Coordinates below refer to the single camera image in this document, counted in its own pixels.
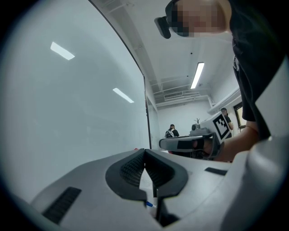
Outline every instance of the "black shirt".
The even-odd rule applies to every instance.
[[[231,122],[231,120],[230,120],[229,116],[227,116],[227,115],[224,115],[224,117],[225,117],[225,119],[226,119],[227,123],[230,123],[230,122]],[[231,138],[231,137],[232,137],[232,134],[231,134],[231,132],[230,132],[230,134],[227,136],[227,138],[226,138],[226,139],[228,139],[228,138]]]
[[[177,132],[177,130],[172,131],[172,133],[175,135],[175,137],[180,136],[179,133]]]
[[[270,136],[270,132],[255,102],[273,79],[285,52],[271,24],[256,5],[253,6],[250,1],[229,2],[232,9],[230,30],[235,53],[233,68],[242,96],[242,117],[247,121],[256,121],[259,136],[265,139]]]

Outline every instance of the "person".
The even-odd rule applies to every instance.
[[[230,130],[233,130],[233,129],[234,129],[234,126],[233,126],[233,124],[232,124],[232,122],[231,122],[231,120],[230,120],[230,117],[228,116],[227,109],[223,107],[223,108],[221,109],[221,112],[222,112],[223,116],[225,117],[225,120],[227,121]],[[230,133],[230,134],[227,136],[226,139],[231,138],[231,137],[232,137],[232,134]]]
[[[180,136],[177,130],[175,129],[175,125],[170,125],[169,130],[166,131],[165,138],[172,138]]]
[[[233,36],[233,70],[242,96],[242,117],[247,123],[238,136],[224,141],[214,160],[232,161],[237,153],[249,150],[259,140],[270,136],[255,102],[285,56],[282,46],[287,43],[279,35],[286,28],[286,14],[282,13],[284,9],[280,4],[261,2],[258,5],[249,0],[172,0],[165,9],[167,24],[164,27],[171,27],[180,36],[222,32]],[[278,17],[284,19],[277,20],[272,12],[278,12]],[[193,148],[210,153],[212,145],[209,140],[199,145],[195,141]]]

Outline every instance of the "backpack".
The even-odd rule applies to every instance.
[[[175,135],[173,134],[174,129],[172,130],[167,130],[166,131],[166,134],[165,134],[165,138],[172,138],[172,137],[175,137]]]

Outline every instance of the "air vent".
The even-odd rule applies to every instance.
[[[166,94],[164,95],[164,99],[171,99],[171,98],[175,98],[175,97],[179,97],[179,96],[182,96],[182,92],[174,92],[174,93],[171,93],[171,94]]]

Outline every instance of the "white wall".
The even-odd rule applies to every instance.
[[[195,101],[186,104],[180,104],[167,108],[158,109],[158,120],[160,137],[164,138],[170,124],[174,124],[180,136],[188,135],[191,126],[196,123],[197,118],[200,122],[204,121],[210,115],[207,110],[210,108],[208,101]]]
[[[225,73],[223,78],[214,81],[214,84],[211,86],[210,95],[213,101],[218,103],[238,86],[239,84],[232,66],[232,69],[228,73]]]
[[[53,52],[52,42],[75,57]],[[149,148],[143,76],[89,1],[40,2],[14,32],[1,70],[1,163],[22,199],[85,162]]]

